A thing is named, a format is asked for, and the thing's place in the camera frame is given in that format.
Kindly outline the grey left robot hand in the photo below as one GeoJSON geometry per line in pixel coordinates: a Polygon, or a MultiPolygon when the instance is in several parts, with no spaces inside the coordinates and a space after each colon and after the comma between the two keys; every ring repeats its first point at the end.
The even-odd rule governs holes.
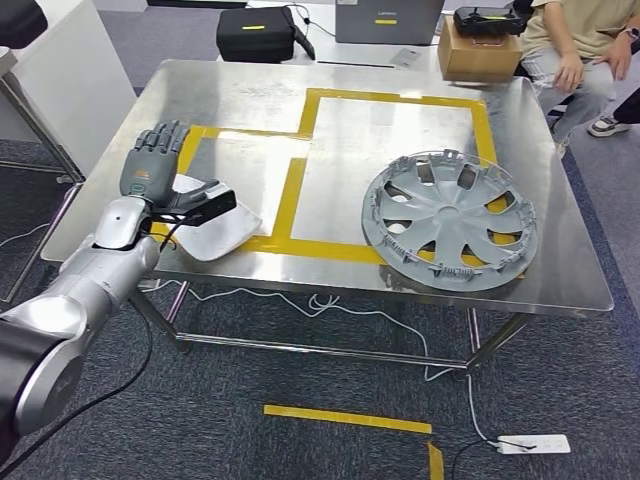
{"type": "Polygon", "coordinates": [[[205,191],[220,184],[212,179],[187,192],[174,189],[178,160],[190,128],[180,121],[161,122],[144,130],[127,155],[119,180],[123,196],[143,198],[153,211],[184,214],[207,197],[205,191]]]}

